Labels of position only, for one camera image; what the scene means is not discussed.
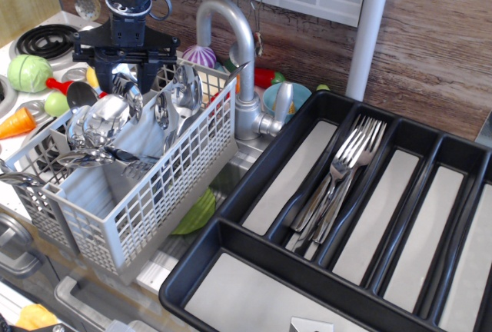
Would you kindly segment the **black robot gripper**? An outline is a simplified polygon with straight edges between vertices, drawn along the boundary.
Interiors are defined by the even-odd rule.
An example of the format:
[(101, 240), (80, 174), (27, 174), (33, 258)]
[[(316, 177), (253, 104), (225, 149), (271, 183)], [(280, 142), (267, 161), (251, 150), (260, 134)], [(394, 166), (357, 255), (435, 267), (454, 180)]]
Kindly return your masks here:
[(137, 64), (138, 87), (145, 95), (163, 65), (177, 61), (180, 41), (147, 26), (151, 0), (144, 0), (137, 7), (124, 6), (114, 0), (106, 0), (105, 4), (110, 19), (97, 28), (72, 36), (72, 58), (93, 67), (101, 90), (107, 94), (113, 93), (113, 68), (117, 63)]

